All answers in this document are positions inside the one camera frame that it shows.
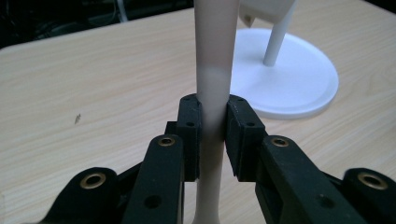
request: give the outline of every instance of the white cylindrical object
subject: white cylindrical object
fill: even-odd
[[[203,129],[193,223],[217,224],[239,0],[196,0],[194,8],[197,98],[203,109]]]
[[[280,47],[282,46],[283,38],[285,37],[286,31],[291,20],[294,8],[297,4],[297,0],[293,2],[288,13],[285,17],[274,27],[271,32],[271,37],[267,45],[267,50],[264,55],[264,65],[272,67],[275,65],[277,54],[279,53]]]

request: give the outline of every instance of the white plastic stand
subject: white plastic stand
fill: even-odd
[[[267,29],[236,32],[231,94],[244,97],[259,116],[301,119],[316,115],[338,89],[337,72],[319,49],[286,34],[274,66],[263,63]]]

